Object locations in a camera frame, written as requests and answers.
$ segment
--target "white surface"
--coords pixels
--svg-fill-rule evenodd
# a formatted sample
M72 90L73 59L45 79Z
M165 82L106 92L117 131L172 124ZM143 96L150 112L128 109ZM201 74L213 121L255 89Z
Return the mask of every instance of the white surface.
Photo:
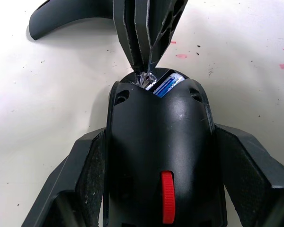
M41 3L0 1L0 227L21 226L75 140L105 127L111 85L131 71L110 20L28 38ZM215 123L252 133L284 164L284 0L191 0L173 41L159 66L198 80Z

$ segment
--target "blue battery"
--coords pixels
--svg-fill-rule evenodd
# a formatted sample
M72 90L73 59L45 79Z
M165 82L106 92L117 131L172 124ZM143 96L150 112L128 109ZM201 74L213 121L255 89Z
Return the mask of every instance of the blue battery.
M183 76L178 73L172 73L166 80L153 92L158 97L162 98L171 89L173 89L178 83L185 80Z

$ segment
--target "battery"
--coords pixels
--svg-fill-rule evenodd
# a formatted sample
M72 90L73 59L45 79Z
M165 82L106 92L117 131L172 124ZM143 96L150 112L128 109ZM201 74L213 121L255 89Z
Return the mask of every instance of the battery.
M162 98L163 96L165 96L171 89L173 89L178 83L180 83L181 81L185 80L185 78L174 72L172 74L170 74L165 81L163 81L163 83L154 90L154 94L157 95L158 97Z

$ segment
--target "black plastic arm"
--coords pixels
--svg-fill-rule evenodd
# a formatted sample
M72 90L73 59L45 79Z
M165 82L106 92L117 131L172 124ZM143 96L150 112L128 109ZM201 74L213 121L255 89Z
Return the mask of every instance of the black plastic arm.
M22 227L98 226L104 150L104 128L78 139L47 178Z
M243 227L284 227L284 166L259 141L216 125L224 185Z
M32 14L29 32L34 40L69 22L90 18L113 18L113 0L47 0Z

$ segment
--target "red thumbwheel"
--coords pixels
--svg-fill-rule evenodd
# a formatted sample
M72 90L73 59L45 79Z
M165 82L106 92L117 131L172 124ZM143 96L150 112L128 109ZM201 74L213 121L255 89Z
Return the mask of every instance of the red thumbwheel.
M176 214L175 186L171 171L161 173L163 224L173 224Z

